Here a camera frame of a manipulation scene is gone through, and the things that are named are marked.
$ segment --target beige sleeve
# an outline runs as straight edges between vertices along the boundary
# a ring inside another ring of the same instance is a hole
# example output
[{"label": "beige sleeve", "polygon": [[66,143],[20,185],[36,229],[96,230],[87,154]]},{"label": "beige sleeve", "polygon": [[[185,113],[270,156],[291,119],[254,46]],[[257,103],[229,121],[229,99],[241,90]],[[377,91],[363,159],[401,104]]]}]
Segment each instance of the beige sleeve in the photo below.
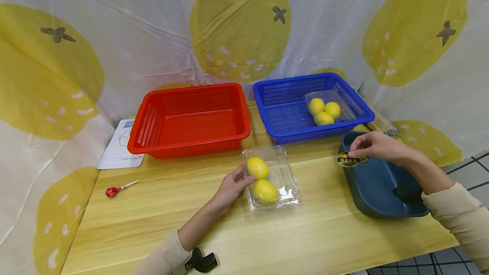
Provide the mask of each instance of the beige sleeve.
[{"label": "beige sleeve", "polygon": [[433,218],[450,230],[482,274],[489,275],[489,210],[459,183],[422,198]]},{"label": "beige sleeve", "polygon": [[178,230],[174,230],[140,265],[132,275],[183,275],[191,252],[181,245]]}]

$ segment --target wooden table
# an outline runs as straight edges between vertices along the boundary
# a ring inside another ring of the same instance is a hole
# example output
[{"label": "wooden table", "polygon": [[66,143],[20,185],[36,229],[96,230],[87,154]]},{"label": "wooden table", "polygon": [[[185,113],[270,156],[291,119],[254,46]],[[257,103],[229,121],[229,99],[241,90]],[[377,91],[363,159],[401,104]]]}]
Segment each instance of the wooden table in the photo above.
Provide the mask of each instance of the wooden table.
[{"label": "wooden table", "polygon": [[[270,146],[256,105],[243,149]],[[364,131],[365,127],[356,130]],[[342,168],[340,137],[286,144],[302,201],[252,213],[242,195],[200,244],[215,252],[211,274],[345,274],[457,245],[430,216],[400,220],[361,214]],[[102,170],[62,275],[124,275],[208,201],[241,151],[156,160],[139,168]],[[106,188],[139,180],[109,199]]]}]

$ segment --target lollipop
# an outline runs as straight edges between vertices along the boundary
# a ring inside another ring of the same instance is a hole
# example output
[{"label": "lollipop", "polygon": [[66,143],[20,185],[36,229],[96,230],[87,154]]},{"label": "lollipop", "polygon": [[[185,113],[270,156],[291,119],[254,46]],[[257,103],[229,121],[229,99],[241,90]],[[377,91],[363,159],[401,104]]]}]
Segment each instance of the lollipop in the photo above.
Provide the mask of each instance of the lollipop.
[{"label": "lollipop", "polygon": [[105,195],[107,195],[107,197],[109,197],[109,198],[112,198],[114,195],[117,194],[117,192],[121,191],[124,188],[128,188],[130,185],[136,184],[137,182],[138,181],[130,182],[129,184],[120,186],[118,188],[116,188],[116,187],[109,187],[105,191]]}]

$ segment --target black object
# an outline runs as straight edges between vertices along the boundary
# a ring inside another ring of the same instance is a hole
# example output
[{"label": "black object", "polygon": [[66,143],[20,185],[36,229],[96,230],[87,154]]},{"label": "black object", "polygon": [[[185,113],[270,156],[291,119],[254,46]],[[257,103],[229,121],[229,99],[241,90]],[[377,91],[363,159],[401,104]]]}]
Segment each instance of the black object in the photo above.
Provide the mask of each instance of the black object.
[{"label": "black object", "polygon": [[196,247],[192,251],[192,256],[190,257],[190,260],[185,264],[185,269],[190,269],[191,267],[193,267],[201,273],[207,273],[212,271],[212,269],[216,266],[218,266],[218,263],[214,253],[210,253],[209,255],[202,257],[200,249]]},{"label": "black object", "polygon": [[421,198],[421,189],[408,189],[405,187],[397,187],[393,191],[393,194],[397,195],[401,201],[405,202],[409,205],[423,204],[423,200]]}]

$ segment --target white paper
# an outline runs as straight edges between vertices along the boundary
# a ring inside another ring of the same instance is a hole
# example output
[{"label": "white paper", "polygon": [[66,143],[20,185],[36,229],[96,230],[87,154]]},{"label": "white paper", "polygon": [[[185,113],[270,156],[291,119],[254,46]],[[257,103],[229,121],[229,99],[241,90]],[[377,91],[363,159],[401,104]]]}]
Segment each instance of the white paper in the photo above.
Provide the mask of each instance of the white paper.
[{"label": "white paper", "polygon": [[134,119],[123,119],[119,122],[114,136],[97,165],[97,169],[135,168],[141,165],[144,154],[135,155],[127,150],[133,124]]}]

